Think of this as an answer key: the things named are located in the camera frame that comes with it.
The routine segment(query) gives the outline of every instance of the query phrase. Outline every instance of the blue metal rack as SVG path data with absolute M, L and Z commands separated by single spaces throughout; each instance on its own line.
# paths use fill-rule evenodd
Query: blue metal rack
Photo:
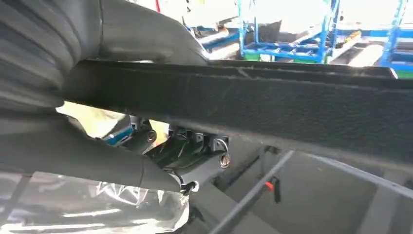
M 387 40 L 384 43 L 383 55 L 380 58 L 379 65 L 391 67 L 396 71 L 413 72 L 413 51 L 397 51 L 397 39 L 402 35 L 403 30 L 400 28 L 408 0 L 399 0 L 397 10 L 390 30 L 388 31 Z
M 335 48 L 337 42 L 336 37 L 338 32 L 336 26 L 339 19 L 339 0 L 332 0 L 331 12 L 324 16 L 321 32 L 315 35 L 319 38 L 318 44 L 309 44 L 304 43 L 303 41 L 301 43 L 259 42 L 258 22 L 257 17 L 254 15 L 254 42 L 248 45 L 244 44 L 244 37 L 249 22 L 244 19 L 242 14 L 242 1 L 243 0 L 238 0 L 241 56 L 246 54 L 271 55 L 276 58 L 300 59 L 314 61 L 316 63 L 324 63 L 326 56 L 332 55 L 333 48 Z M 253 1 L 253 6 L 255 7 L 256 0 L 250 0 L 250 5 L 251 1 Z M 328 36 L 330 36 L 330 46 L 326 45 Z

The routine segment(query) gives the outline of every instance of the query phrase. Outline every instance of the green base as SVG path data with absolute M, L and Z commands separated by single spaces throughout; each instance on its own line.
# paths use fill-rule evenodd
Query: green base
M 261 56 L 254 54 L 245 54 L 244 59 L 247 61 L 261 61 Z
M 396 71 L 399 79 L 413 79 L 413 72 Z
M 296 62 L 296 63 L 317 63 L 316 61 L 302 60 L 302 59 L 294 59 L 293 62 Z M 328 64 L 329 62 L 330 62 L 330 56 L 325 57 L 323 64 Z

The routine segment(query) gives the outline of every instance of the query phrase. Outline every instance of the black bar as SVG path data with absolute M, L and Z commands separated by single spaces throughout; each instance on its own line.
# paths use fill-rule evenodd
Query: black bar
M 297 70 L 289 71 L 275 63 L 259 68 L 243 63 L 198 67 L 86 61 L 68 78 L 66 98 L 210 133 L 411 171 L 413 81 L 375 78 L 360 68 L 350 74 L 304 66 L 317 69 L 302 71 L 296 64 Z

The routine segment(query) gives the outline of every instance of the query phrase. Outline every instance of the screw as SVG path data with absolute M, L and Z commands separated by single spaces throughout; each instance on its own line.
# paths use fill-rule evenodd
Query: screw
M 154 130 L 151 130 L 147 134 L 148 137 L 148 142 L 156 140 L 156 132 Z
M 229 163 L 231 161 L 231 158 L 229 157 L 229 154 L 225 154 L 220 158 L 220 166 L 221 168 L 227 168 L 229 167 Z

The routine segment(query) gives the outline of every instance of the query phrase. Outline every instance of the clear plastic sheet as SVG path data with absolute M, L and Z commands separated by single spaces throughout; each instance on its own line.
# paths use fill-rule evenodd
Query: clear plastic sheet
M 188 220 L 181 193 L 40 172 L 0 173 L 0 184 L 0 234 L 165 233 Z

